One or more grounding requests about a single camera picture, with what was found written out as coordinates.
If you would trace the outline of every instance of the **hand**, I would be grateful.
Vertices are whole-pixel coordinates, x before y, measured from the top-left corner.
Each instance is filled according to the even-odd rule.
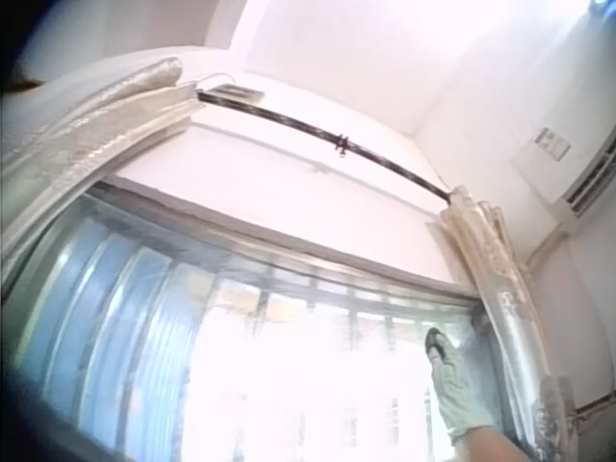
[[[440,330],[428,331],[425,351],[432,364],[434,391],[451,443],[455,446],[473,428],[494,426],[490,413],[473,396],[462,355]]]

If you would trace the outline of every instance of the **window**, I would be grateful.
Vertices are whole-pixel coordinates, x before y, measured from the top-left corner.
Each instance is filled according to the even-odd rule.
[[[59,416],[137,461],[452,458],[424,334],[459,344],[474,301],[148,207],[82,197],[9,293],[13,367]]]

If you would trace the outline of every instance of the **black curtain rod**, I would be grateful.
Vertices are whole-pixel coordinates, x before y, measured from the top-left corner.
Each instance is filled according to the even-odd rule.
[[[313,137],[317,137],[321,140],[331,142],[335,145],[336,150],[340,151],[341,156],[344,157],[348,151],[357,154],[364,159],[374,162],[375,164],[379,164],[380,166],[387,168],[393,173],[397,173],[398,175],[406,178],[407,180],[412,181],[416,185],[424,188],[425,190],[430,191],[435,195],[438,195],[440,198],[450,204],[449,194],[447,192],[441,190],[437,186],[434,186],[432,183],[424,180],[421,176],[416,175],[412,171],[409,171],[406,168],[399,166],[395,162],[385,159],[384,157],[379,156],[378,154],[370,151],[369,149],[366,149],[359,144],[349,141],[348,137],[345,137],[343,135],[334,135],[331,132],[327,132],[319,127],[315,127],[314,125],[310,125],[309,123],[297,120],[296,118],[275,113],[274,111],[259,108],[257,106],[246,104],[241,101],[236,101],[229,98],[222,98],[220,96],[208,93],[207,91],[197,90],[197,97],[199,98],[199,101],[203,103],[215,104],[217,106],[221,106],[222,108],[233,109],[234,111],[240,111],[241,113],[250,114],[252,116],[257,116],[260,118],[266,118],[267,120],[271,120],[272,122],[280,123],[281,125],[294,128],[296,130],[299,130],[300,132],[312,135]]]

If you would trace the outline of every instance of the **shiny curtain fabric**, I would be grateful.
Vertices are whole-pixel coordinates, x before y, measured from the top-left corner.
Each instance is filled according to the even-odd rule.
[[[182,130],[201,105],[166,59],[97,91],[3,156],[3,278],[77,195],[152,143]]]
[[[518,439],[533,460],[576,461],[572,406],[563,397],[501,211],[474,202],[464,187],[450,198],[442,219],[464,254],[499,339]]]

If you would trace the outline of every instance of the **gloved hand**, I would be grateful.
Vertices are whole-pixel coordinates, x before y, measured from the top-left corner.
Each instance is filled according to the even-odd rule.
[[[494,426],[492,416],[471,391],[462,355],[440,330],[433,327],[427,332],[425,352],[432,364],[434,391],[451,443],[455,446],[473,428]]]

